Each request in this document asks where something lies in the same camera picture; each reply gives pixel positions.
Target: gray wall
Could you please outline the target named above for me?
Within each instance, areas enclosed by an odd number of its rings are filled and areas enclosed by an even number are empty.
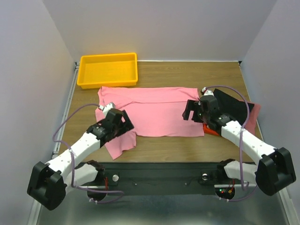
[[[242,60],[276,0],[43,0],[71,55]]]
[[[27,224],[32,167],[47,161],[74,61],[40,0],[0,7],[0,224]]]
[[[300,1],[278,0],[241,64],[251,100],[262,105],[265,141],[292,153],[300,178]],[[288,190],[300,215],[299,182]]]

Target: orange object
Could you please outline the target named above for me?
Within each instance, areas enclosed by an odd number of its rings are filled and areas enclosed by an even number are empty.
[[[83,89],[135,86],[136,53],[84,55],[81,57],[77,85]]]
[[[203,124],[203,131],[204,131],[204,133],[206,133],[206,134],[220,136],[216,131],[209,129],[209,128],[207,127],[207,124]]]

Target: black fabric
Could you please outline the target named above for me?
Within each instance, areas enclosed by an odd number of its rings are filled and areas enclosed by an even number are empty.
[[[239,101],[219,89],[215,89],[213,92],[220,107],[220,111],[233,116],[239,122],[239,124],[243,125],[247,118],[247,108],[245,102]],[[251,112],[254,104],[248,103],[248,106]]]

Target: wooden table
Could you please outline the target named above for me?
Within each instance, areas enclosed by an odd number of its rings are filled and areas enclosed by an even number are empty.
[[[139,81],[136,87],[190,87],[228,85],[239,90],[249,99],[237,62],[138,62]],[[239,99],[226,89],[224,92]],[[76,86],[70,111],[87,103],[99,103],[98,89],[83,90]],[[96,122],[95,108],[80,110],[66,124],[63,140],[74,144],[91,124]],[[256,136],[260,138],[258,127]],[[228,158],[239,159],[239,149],[228,140],[205,137],[140,137],[135,149],[124,151],[116,162],[219,162]],[[66,149],[61,146],[60,153]],[[89,155],[85,161],[112,162],[105,147]],[[251,159],[244,154],[244,161]]]

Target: pink cloth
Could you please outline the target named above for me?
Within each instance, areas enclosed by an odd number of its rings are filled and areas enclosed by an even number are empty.
[[[114,102],[117,109],[126,110],[135,127],[105,144],[113,159],[119,157],[122,151],[136,146],[136,135],[147,137],[204,136],[201,124],[182,118],[187,100],[199,99],[197,88],[102,87],[98,95],[101,105]],[[102,111],[97,109],[97,121],[103,118]]]
[[[255,135],[255,127],[256,127],[256,120],[259,114],[259,111],[261,109],[260,104],[252,103],[254,104],[253,109],[251,110],[251,113],[249,115],[249,120],[247,124],[245,125],[245,129]]]

